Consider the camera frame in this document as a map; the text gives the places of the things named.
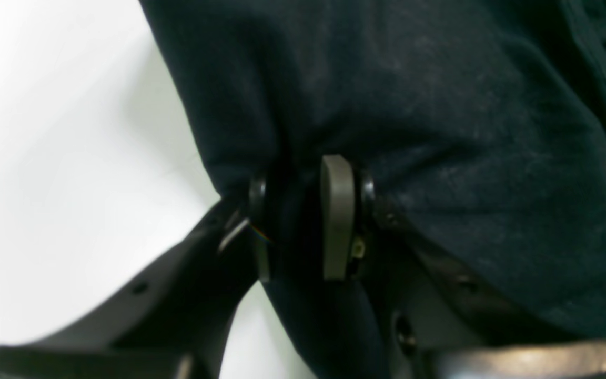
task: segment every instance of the dark navy fabric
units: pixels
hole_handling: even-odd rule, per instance
[[[344,321],[361,291],[306,278],[323,154],[532,314],[606,337],[606,1],[141,3],[216,190],[278,167],[267,291],[320,378],[386,372],[370,315]]]

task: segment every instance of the white background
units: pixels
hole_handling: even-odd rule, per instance
[[[136,0],[0,0],[0,343],[86,314],[216,200]],[[313,378],[260,286],[221,378]]]

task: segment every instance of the screw hole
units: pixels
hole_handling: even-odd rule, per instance
[[[387,222],[392,226],[399,225],[399,221],[397,220],[397,217],[394,215],[394,213],[387,214]]]
[[[397,323],[395,324],[395,335],[397,343],[399,343],[399,347],[401,347],[401,352],[403,352],[404,355],[412,355],[416,352],[418,341],[413,333],[411,324],[409,324],[408,320],[403,316],[397,319]]]
[[[142,295],[149,289],[149,283],[142,282],[133,287],[133,295]]]
[[[459,286],[466,293],[478,292],[478,283],[474,282],[472,278],[469,278],[466,275],[462,275],[457,278],[457,286]]]
[[[221,219],[219,217],[212,217],[207,220],[207,226],[217,226],[221,223]]]

